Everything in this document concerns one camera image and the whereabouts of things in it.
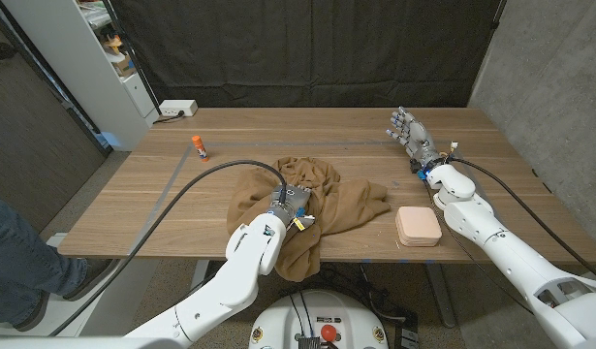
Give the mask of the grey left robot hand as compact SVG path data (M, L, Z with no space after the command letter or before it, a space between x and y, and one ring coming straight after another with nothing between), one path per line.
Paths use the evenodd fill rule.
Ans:
M310 195L310 188L278 185L271 192L267 213L278 217L287 229L296 225L299 231L304 231L315 222L315 217L306 213Z

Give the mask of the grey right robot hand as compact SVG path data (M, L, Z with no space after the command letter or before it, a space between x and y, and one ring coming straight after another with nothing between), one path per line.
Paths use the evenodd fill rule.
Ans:
M386 134L405 147L413 174L422 172L427 175L444 163L444 157L437 151L433 138L412 113L399 107L392 113L391 124L393 129L387 130Z

